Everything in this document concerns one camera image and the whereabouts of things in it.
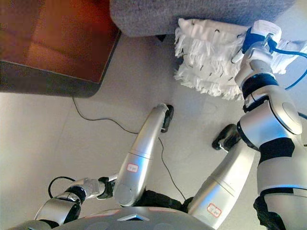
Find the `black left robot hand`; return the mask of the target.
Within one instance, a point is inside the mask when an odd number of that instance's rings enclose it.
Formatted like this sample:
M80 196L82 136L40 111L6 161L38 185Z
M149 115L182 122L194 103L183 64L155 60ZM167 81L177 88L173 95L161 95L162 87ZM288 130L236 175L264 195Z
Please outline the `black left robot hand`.
M103 193L97 197L98 200L110 199L113 197L113 190L117 178L118 178L118 173L111 175L109 177L101 177L98 179L99 182L101 182L105 186Z

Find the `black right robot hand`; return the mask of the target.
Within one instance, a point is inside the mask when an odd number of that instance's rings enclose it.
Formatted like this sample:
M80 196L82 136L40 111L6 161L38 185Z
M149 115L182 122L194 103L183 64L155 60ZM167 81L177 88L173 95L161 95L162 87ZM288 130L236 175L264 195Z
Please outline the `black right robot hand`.
M281 36L282 30L278 25L266 20L255 21L253 26L247 30L243 45L231 59L231 63L235 64L240 61L247 50L256 42L261 42L263 46L268 44L272 53L272 48L278 45Z

